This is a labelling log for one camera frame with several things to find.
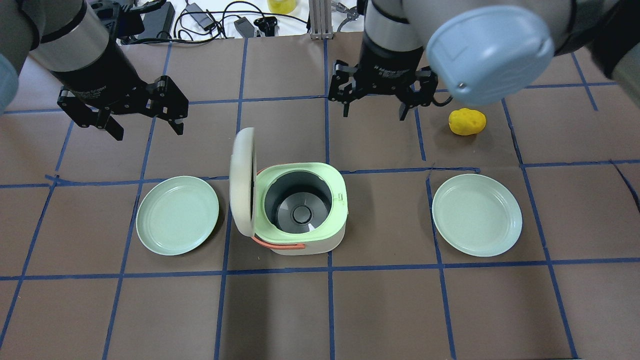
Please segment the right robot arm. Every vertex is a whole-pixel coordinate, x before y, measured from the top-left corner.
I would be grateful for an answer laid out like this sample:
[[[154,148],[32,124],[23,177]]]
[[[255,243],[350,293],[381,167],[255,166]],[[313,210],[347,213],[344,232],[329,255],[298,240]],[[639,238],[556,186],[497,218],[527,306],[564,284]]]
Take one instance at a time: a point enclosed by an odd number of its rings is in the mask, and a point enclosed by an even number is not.
[[[483,106],[526,88],[555,56],[581,48],[639,103],[637,0],[368,0],[359,62],[336,60],[327,98],[343,105],[391,95],[404,120],[449,99]]]

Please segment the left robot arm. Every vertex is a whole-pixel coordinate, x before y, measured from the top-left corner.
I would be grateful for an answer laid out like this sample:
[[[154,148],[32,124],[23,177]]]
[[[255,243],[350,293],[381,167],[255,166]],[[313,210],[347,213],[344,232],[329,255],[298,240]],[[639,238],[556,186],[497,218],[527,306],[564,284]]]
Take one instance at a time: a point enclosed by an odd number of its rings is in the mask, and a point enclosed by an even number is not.
[[[224,25],[233,12],[186,9],[212,25],[200,39],[183,39],[178,20],[144,37],[143,19],[164,7],[164,0],[138,6],[131,0],[3,0],[1,2],[1,112],[14,101],[19,76],[32,57],[61,84],[57,105],[80,128],[124,137],[114,116],[141,114],[166,121],[177,135],[185,129],[189,105],[168,75],[153,82],[139,76],[118,41],[135,44],[204,45],[226,39]]]

